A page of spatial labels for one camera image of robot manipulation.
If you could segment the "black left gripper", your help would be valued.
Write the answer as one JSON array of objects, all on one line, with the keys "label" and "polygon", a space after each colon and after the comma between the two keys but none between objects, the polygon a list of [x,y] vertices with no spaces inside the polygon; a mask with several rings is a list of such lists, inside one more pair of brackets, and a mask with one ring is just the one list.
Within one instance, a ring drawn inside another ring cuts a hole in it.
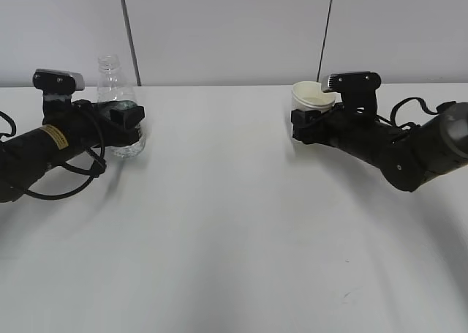
[{"label": "black left gripper", "polygon": [[43,154],[104,154],[107,146],[131,146],[143,135],[144,107],[131,100],[45,98],[42,111]]}]

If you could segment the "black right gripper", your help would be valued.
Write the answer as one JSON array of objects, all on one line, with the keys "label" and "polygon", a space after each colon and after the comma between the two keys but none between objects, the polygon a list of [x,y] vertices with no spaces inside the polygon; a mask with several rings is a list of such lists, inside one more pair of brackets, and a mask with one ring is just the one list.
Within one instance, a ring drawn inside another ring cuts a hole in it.
[{"label": "black right gripper", "polygon": [[331,146],[354,157],[378,157],[399,130],[360,113],[333,109],[291,111],[292,138],[305,144]]}]

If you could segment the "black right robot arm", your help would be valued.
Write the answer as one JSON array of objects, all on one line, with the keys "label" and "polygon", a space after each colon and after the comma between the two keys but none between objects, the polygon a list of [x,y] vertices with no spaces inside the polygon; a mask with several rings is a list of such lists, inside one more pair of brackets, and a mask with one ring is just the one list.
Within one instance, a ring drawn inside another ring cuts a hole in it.
[{"label": "black right robot arm", "polygon": [[423,125],[404,130],[376,116],[348,112],[341,104],[327,112],[293,110],[297,141],[330,146],[379,169],[396,189],[423,184],[467,166],[467,104],[452,102]]}]

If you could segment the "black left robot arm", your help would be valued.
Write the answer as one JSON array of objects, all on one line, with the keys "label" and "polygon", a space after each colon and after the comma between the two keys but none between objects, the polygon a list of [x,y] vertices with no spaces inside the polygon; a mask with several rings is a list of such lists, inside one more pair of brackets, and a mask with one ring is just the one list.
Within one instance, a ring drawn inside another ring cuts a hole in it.
[{"label": "black left robot arm", "polygon": [[[42,126],[1,142],[1,202],[23,195],[46,201],[69,198],[107,169],[107,147],[140,140],[144,108],[133,101],[66,101],[45,113]],[[48,171],[61,167],[86,176],[75,190],[59,195],[31,191]]]}]

